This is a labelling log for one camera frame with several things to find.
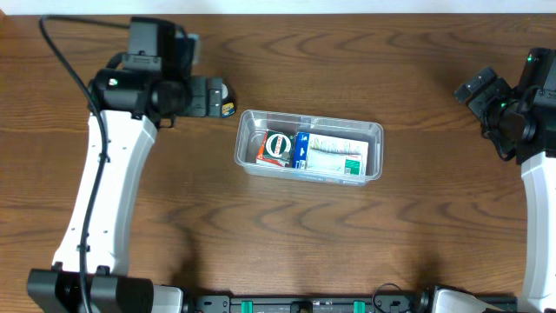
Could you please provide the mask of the red white medicine box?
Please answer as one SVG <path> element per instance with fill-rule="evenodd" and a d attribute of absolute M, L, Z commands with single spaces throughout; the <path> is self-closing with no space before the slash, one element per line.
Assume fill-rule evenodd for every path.
<path fill-rule="evenodd" d="M 255 162 L 257 164 L 263 164 L 263 165 L 272 166 L 272 167 L 282 167 L 283 163 L 281 161 L 279 161 L 277 159 L 274 159 L 270 156 L 265 156 L 266 142 L 268 140 L 268 137 L 272 134 L 273 134 L 273 132 L 271 130 L 266 131 L 266 133 L 263 137 L 261 146 L 260 146 L 260 148 L 257 152 Z"/>

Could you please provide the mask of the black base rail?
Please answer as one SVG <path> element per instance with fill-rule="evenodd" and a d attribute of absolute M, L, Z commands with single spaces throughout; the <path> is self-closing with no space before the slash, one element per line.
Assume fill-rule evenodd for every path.
<path fill-rule="evenodd" d="M 476 296 L 445 285 L 435 285 L 410 293 L 380 287 L 370 296 L 300 296 L 263 297 L 205 295 L 187 296 L 182 313 L 374 313 L 374 312 L 442 312 L 437 302 L 440 293 L 463 296 L 475 307 L 473 312 L 516 312 L 514 296 Z"/>

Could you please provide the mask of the dark syrup bottle white cap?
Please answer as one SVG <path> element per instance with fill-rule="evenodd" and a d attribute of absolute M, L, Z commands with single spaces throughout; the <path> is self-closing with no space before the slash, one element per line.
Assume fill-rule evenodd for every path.
<path fill-rule="evenodd" d="M 231 117 L 235 114 L 235 93 L 225 83 L 222 84 L 222 117 Z"/>

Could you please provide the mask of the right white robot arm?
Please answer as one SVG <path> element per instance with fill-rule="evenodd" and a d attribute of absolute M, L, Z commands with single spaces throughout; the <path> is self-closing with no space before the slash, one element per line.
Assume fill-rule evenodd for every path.
<path fill-rule="evenodd" d="M 486 67 L 453 94 L 480 122 L 499 158 L 520 167 L 526 190 L 526 270 L 518 312 L 555 310 L 555 52 L 532 48 L 511 87 Z"/>

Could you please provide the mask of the clear plastic container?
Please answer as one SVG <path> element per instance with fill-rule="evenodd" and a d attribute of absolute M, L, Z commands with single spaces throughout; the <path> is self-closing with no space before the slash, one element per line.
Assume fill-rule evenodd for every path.
<path fill-rule="evenodd" d="M 299 132 L 352 139 L 368 143 L 367 174 L 341 176 L 293 168 L 293 156 L 288 167 L 272 167 L 255 162 L 267 130 L 295 135 Z M 384 131 L 380 124 L 332 117 L 316 117 L 262 110 L 242 113 L 236 144 L 235 162 L 250 175 L 364 186 L 381 177 L 383 168 Z"/>

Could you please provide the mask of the blue white medicine box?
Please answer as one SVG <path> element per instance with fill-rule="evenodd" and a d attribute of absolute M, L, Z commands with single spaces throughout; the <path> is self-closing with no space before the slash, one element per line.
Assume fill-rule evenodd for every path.
<path fill-rule="evenodd" d="M 361 155 L 363 160 L 363 173 L 367 174 L 368 143 L 352 139 L 318 135 L 314 133 L 299 132 L 296 137 L 296 148 L 293 156 L 293 168 L 306 169 L 306 161 L 310 150 L 321 150 L 325 152 Z"/>

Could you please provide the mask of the green white medicine box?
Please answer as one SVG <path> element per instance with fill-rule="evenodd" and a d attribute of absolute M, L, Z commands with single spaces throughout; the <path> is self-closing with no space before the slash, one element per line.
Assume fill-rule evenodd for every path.
<path fill-rule="evenodd" d="M 310 150 L 306 161 L 306 169 L 338 175 L 355 175 L 363 173 L 361 155 L 349 155 Z"/>

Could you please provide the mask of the dark green square box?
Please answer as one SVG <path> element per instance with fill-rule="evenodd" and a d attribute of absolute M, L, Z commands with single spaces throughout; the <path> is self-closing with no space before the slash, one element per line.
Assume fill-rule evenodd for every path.
<path fill-rule="evenodd" d="M 290 165 L 292 154 L 295 152 L 295 135 L 274 131 L 266 142 L 266 157 L 272 157 L 283 163 L 282 167 Z"/>

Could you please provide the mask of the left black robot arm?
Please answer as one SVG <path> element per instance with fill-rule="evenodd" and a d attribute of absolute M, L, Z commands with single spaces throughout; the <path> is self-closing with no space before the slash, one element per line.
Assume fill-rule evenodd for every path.
<path fill-rule="evenodd" d="M 51 267 L 27 292 L 45 312 L 191 312 L 183 289 L 129 276 L 138 186 L 161 129 L 179 117 L 220 117 L 229 90 L 191 72 L 200 39 L 181 25 L 132 17 L 128 48 L 88 83 L 88 149 L 75 207 Z"/>

